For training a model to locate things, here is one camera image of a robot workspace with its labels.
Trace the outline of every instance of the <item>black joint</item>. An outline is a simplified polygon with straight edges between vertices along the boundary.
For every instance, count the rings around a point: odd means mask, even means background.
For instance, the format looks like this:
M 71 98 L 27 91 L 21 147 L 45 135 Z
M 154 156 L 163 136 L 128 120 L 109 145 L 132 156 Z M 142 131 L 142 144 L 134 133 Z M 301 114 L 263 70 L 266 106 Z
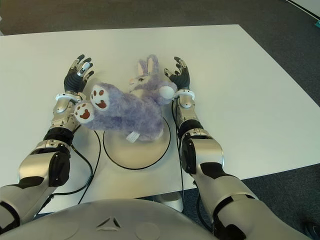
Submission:
M 226 205 L 229 203 L 232 203 L 234 200 L 231 196 L 228 196 L 227 198 L 223 199 L 219 204 L 215 207 L 213 211 L 213 221 L 218 218 L 218 213 L 221 209 L 223 209 Z
M 181 166 L 187 174 L 196 174 L 196 150 L 191 139 L 184 138 L 181 147 Z
M 231 176 L 233 175 L 227 174 L 224 172 L 222 165 L 217 162 L 205 162 L 200 164 L 201 170 L 203 174 L 207 175 L 210 178 L 217 179 L 223 176 Z
M 181 140 L 182 136 L 188 132 L 191 129 L 204 129 L 201 125 L 201 123 L 197 120 L 190 119 L 187 121 L 184 121 L 178 131 L 178 137 Z
M 53 194 L 51 194 L 46 200 L 45 200 L 45 202 L 42 204 L 42 207 L 41 207 L 41 209 L 44 209 L 45 208 L 45 206 L 47 206 L 48 205 L 48 203 L 50 203 L 51 202 L 51 200 L 54 198 L 55 196 L 53 195 Z
M 68 144 L 69 146 L 72 144 L 73 139 L 73 132 L 64 127 L 51 128 L 43 138 L 43 140 L 59 140 Z
M 10 186 L 15 186 L 21 189 L 27 189 L 35 186 L 39 186 L 44 181 L 44 178 L 41 176 L 28 176 L 20 179 L 18 184 L 13 184 Z
M 5 232 L 8 232 L 12 229 L 19 227 L 20 226 L 20 217 L 19 217 L 17 211 L 11 205 L 7 204 L 6 202 L 4 202 L 4 201 L 0 202 L 0 206 L 5 208 L 14 218 L 13 222 L 10 223 L 9 225 L 7 225 L 5 228 L 0 227 L 0 235 L 1 235 Z
M 255 199 L 253 196 L 246 194 L 245 195 L 248 199 Z
M 60 187 L 69 179 L 70 155 L 57 152 L 49 164 L 49 187 Z
M 219 218 L 214 222 L 213 233 L 220 240 L 245 240 L 247 238 L 245 233 L 234 224 L 224 227 Z

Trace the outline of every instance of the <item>plush paw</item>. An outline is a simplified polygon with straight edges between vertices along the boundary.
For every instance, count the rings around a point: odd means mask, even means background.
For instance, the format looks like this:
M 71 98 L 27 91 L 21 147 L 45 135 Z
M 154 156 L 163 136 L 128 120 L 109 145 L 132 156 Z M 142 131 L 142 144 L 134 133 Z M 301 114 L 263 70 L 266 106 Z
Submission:
M 74 115 L 77 121 L 81 124 L 87 124 L 95 119 L 94 108 L 88 103 L 80 103 L 75 106 Z
M 163 97 L 165 99 L 172 99 L 175 94 L 175 91 L 170 86 L 160 87 L 159 92 L 160 92 L 161 97 Z
M 107 90 L 99 85 L 93 86 L 90 100 L 92 105 L 99 111 L 106 111 L 109 108 L 109 94 Z

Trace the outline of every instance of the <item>white tag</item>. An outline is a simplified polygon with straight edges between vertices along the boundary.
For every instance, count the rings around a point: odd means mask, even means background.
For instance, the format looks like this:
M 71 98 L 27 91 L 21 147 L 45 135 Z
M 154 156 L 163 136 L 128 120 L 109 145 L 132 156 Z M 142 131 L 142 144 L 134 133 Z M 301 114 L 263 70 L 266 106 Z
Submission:
M 126 137 L 126 139 L 133 144 L 138 139 L 139 136 L 140 136 L 140 133 L 133 131 Z

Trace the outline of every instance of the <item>white table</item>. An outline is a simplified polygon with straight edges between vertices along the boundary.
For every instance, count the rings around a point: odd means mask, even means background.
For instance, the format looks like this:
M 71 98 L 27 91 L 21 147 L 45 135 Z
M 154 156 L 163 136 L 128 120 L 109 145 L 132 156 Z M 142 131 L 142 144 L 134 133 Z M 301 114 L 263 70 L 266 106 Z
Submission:
M 319 163 L 320 109 L 296 82 L 238 25 L 50 32 L 0 37 L 0 185 L 17 183 L 21 161 L 42 140 L 55 96 L 75 57 L 92 57 L 95 77 L 127 89 L 136 62 L 156 54 L 160 68 L 173 69 L 173 56 L 188 64 L 196 112 L 221 144 L 224 170 L 240 179 Z M 171 131 L 169 106 L 164 108 Z M 74 145 L 94 165 L 95 135 L 81 128 Z M 88 177 L 86 164 L 71 153 L 71 191 Z M 184 174 L 185 188 L 192 179 Z M 181 189 L 175 134 L 163 159 L 143 170 L 127 170 L 102 151 L 84 202 L 138 198 Z M 56 197 L 43 212 L 74 205 L 81 193 Z

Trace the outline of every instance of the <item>paw pad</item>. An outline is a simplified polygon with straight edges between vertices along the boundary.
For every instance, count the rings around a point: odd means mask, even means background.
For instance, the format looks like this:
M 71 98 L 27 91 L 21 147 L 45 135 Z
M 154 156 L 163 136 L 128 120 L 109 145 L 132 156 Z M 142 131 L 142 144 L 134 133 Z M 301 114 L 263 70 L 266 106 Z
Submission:
M 100 110 L 100 111 L 106 111 L 108 109 L 109 106 L 109 94 L 108 92 L 103 89 L 101 86 L 99 85 L 94 85 L 92 92 L 91 92 L 91 96 L 90 96 L 90 100 L 92 105 Z
M 74 115 L 81 124 L 87 124 L 95 118 L 94 109 L 89 103 L 80 103 L 76 106 Z

